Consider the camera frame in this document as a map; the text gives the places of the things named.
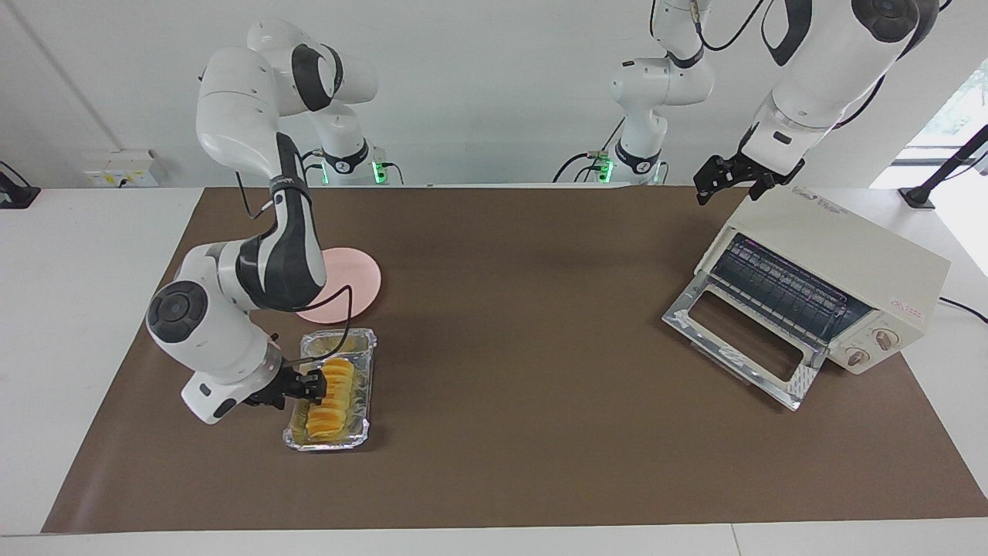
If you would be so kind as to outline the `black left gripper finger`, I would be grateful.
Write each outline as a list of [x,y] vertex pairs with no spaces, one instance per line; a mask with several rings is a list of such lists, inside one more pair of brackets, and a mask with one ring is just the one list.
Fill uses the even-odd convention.
[[753,168],[753,180],[752,185],[749,188],[749,199],[753,202],[758,201],[763,194],[772,190],[776,186],[788,185],[793,181],[794,177],[801,172],[804,168],[805,161],[800,161],[794,166],[793,170],[787,174],[780,174],[779,172],[773,172],[769,169],[762,168],[761,165],[755,165]]
[[696,201],[700,205],[706,205],[713,195],[733,187],[737,183],[735,169],[734,158],[710,156],[694,175]]

